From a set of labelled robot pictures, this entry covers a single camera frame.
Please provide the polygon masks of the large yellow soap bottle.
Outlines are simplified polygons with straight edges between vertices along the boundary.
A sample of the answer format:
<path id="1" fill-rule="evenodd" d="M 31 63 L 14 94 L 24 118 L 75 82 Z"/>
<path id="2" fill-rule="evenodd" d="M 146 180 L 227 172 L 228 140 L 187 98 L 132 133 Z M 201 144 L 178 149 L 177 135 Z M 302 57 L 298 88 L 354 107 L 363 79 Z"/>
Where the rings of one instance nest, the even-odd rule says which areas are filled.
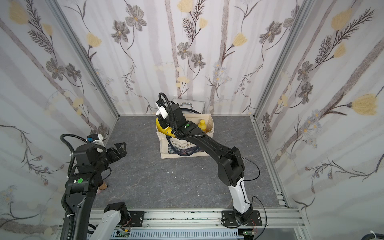
<path id="1" fill-rule="evenodd" d="M 156 119 L 157 130 L 166 136 L 175 138 L 176 136 L 174 134 L 173 129 L 168 125 L 167 121 L 163 118 L 160 110 L 156 112 L 156 116 L 157 116 L 157 119 Z"/>

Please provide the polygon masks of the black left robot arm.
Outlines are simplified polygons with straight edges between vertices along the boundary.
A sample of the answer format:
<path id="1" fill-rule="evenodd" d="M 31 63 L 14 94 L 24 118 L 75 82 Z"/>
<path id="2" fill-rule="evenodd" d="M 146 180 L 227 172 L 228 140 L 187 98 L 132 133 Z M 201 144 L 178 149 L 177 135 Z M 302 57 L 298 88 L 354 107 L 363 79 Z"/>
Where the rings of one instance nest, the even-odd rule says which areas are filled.
<path id="1" fill-rule="evenodd" d="M 89 219 L 98 188 L 104 183 L 102 172 L 127 155 L 127 144 L 113 148 L 97 144 L 100 137 L 86 139 L 74 134 L 62 134 L 60 140 L 70 149 L 68 180 L 61 204 L 65 210 L 62 240 L 85 240 Z"/>

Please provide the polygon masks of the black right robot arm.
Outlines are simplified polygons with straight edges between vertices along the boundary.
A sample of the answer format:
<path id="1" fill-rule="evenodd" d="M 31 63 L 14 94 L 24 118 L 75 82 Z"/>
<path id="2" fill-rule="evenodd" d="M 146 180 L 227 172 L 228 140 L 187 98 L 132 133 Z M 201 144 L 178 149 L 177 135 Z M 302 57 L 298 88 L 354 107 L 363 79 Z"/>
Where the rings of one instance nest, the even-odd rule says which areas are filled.
<path id="1" fill-rule="evenodd" d="M 172 104 L 164 93 L 156 102 L 158 122 L 162 129 L 171 129 L 178 140 L 187 141 L 207 153 L 218 165 L 219 179 L 229 187 L 233 199 L 233 211 L 239 225 L 251 220 L 253 206 L 244 188 L 245 165 L 238 148 L 226 147 L 185 118 L 179 104 Z"/>

